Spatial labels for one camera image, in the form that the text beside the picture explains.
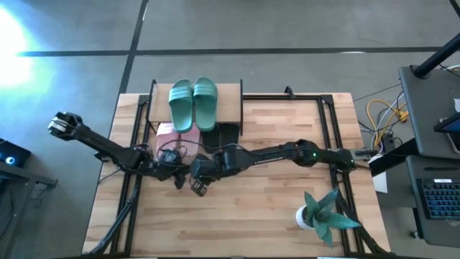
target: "wooden table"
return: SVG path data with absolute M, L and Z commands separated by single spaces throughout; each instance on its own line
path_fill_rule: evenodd
M 129 145 L 138 96 L 122 94 L 119 98 L 110 138 L 120 145 Z M 344 147 L 362 148 L 351 94 L 333 94 L 333 98 Z M 335 146 L 329 117 L 328 125 Z M 154 145 L 154 134 L 150 135 Z M 244 101 L 241 145 L 257 149 L 300 138 L 324 148 L 315 101 Z M 101 177 L 114 169 L 105 164 Z M 350 176 L 360 221 L 381 247 L 390 250 L 370 172 L 360 169 Z M 98 187 L 83 251 L 92 249 L 114 222 L 122 179 L 120 173 Z M 314 230 L 301 230 L 295 222 L 296 210 L 304 205 L 304 191 L 321 198 L 330 190 L 327 165 L 301 168 L 290 161 L 253 166 L 212 183 L 204 197 L 196 196 L 188 183 L 176 190 L 172 180 L 144 177 L 132 256 L 343 255 L 338 230 L 332 230 L 334 247 L 330 249 Z M 351 231 L 349 235 L 354 247 Z

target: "succulent plant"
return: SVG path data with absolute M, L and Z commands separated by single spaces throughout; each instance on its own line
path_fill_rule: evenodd
M 313 227 L 321 238 L 330 248 L 332 248 L 332 234 L 329 227 L 334 227 L 340 230 L 345 230 L 353 227 L 360 227 L 360 223 L 355 222 L 342 214 L 332 212 L 332 205 L 337 199 L 339 190 L 335 188 L 326 194 L 320 201 L 316 200 L 305 192 L 305 203 L 307 207 L 304 223 L 309 227 Z

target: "white pot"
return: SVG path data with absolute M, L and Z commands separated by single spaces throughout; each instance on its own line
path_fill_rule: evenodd
M 314 228 L 309 227 L 307 224 L 303 223 L 302 212 L 307 207 L 307 205 L 303 205 L 300 207 L 297 212 L 295 213 L 295 221 L 297 221 L 297 225 L 304 230 L 314 230 Z

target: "keyboard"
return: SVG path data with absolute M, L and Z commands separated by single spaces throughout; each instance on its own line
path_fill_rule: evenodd
M 460 179 L 417 179 L 427 219 L 460 219 Z

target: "potted plant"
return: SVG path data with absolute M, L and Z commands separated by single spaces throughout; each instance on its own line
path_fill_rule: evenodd
M 332 234 L 329 227 L 345 230 L 353 227 L 360 227 L 360 223 L 355 222 L 342 214 L 332 212 L 332 205 L 337 199 L 339 190 L 335 188 L 326 194 L 320 201 L 316 200 L 305 192 L 305 205 L 297 210 L 295 219 L 299 227 L 305 230 L 315 230 L 316 234 L 330 248 L 332 248 Z

